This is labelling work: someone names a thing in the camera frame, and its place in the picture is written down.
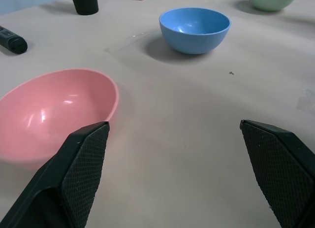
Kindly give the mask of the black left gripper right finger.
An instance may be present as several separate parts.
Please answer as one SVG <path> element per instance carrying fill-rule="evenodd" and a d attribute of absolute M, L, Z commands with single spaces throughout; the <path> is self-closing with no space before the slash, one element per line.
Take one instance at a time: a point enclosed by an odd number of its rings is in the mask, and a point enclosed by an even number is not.
<path fill-rule="evenodd" d="M 283 228 L 315 226 L 315 155 L 292 132 L 252 120 L 240 130 L 256 181 Z"/>

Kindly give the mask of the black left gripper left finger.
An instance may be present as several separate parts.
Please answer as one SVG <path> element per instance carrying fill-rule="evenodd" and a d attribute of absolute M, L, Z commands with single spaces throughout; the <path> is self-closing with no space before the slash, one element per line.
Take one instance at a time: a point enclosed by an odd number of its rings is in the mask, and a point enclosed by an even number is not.
<path fill-rule="evenodd" d="M 110 131 L 99 122 L 71 133 L 33 176 L 2 228 L 83 228 L 98 190 Z"/>

